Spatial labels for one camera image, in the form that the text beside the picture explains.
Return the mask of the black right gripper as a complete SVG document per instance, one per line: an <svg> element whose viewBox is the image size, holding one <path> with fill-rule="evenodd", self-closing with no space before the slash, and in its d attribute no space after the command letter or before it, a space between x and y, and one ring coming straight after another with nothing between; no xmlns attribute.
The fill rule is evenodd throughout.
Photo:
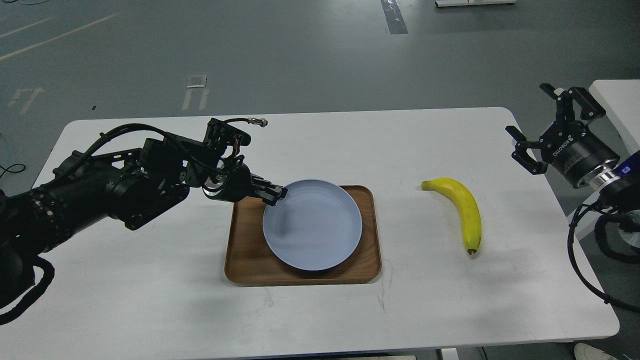
<svg viewBox="0 0 640 360"><path fill-rule="evenodd" d="M620 161L588 127L604 117L606 110L586 88L562 89L549 83L539 88L555 101L555 119L538 141L528 141L514 125L506 126L514 141L511 157L530 174L545 174L549 163L574 189L587 187L591 173ZM541 150L543 161L535 160L528 150Z"/></svg>

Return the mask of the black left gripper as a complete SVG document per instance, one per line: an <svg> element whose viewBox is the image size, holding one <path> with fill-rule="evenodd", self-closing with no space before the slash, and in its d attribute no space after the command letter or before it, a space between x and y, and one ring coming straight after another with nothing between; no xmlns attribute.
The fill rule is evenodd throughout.
<svg viewBox="0 0 640 360"><path fill-rule="evenodd" d="M285 199L288 189L271 183L256 174L242 163L227 174L211 174L202 186L202 193L208 199L237 203L244 198L260 199L270 207Z"/></svg>

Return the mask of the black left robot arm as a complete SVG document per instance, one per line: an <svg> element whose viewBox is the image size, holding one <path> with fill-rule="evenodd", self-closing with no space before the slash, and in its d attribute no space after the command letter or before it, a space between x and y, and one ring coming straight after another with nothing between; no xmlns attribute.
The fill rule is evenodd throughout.
<svg viewBox="0 0 640 360"><path fill-rule="evenodd" d="M25 193L1 194L1 314L5 325L48 289L54 266L41 254L110 217L135 231L183 202L190 189L237 203L257 198L273 207L287 190L251 173L240 148L248 133L234 119L211 118L201 141L142 123L101 133L73 151L54 178Z"/></svg>

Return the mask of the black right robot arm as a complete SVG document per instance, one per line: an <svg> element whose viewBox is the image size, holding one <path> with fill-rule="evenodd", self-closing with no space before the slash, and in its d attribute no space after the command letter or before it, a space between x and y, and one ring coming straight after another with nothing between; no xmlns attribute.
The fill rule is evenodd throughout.
<svg viewBox="0 0 640 360"><path fill-rule="evenodd" d="M594 235L599 250L608 258L624 264L639 263L638 254L625 254L611 248L607 226L616 224L622 233L639 234L639 155L624 161L610 146L591 132L589 125L606 114L590 92L581 87L556 88L549 83L540 89L555 101L555 118L537 140L528 140L512 125L506 132L513 139L512 159L533 175L544 174L552 166L572 187L591 187L598 198L582 203L569 221L567 255L579 280L607 305L638 313L639 307L598 290L581 273L574 252L576 230L588 213L599 214Z"/></svg>

